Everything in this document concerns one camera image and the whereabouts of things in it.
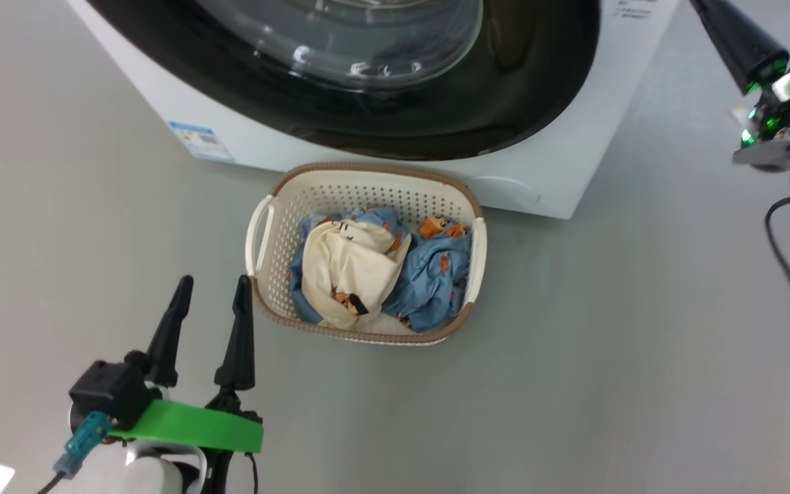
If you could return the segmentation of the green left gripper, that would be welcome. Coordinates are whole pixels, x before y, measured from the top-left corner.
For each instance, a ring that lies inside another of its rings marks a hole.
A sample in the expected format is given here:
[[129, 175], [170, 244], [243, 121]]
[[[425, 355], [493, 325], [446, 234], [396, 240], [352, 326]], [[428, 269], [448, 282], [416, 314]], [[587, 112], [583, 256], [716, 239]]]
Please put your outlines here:
[[[182, 323], [189, 313], [194, 278], [185, 275], [173, 292], [169, 306], [145, 354], [150, 368], [148, 381], [164, 388], [178, 384], [176, 360]], [[215, 384], [222, 390], [206, 406], [151, 398], [107, 400], [107, 416], [118, 422], [110, 436], [127, 441], [160, 442], [223, 452], [259, 454], [264, 426], [249, 410], [242, 410], [236, 391], [255, 386], [253, 288], [248, 275], [241, 275], [233, 297], [232, 331]]]

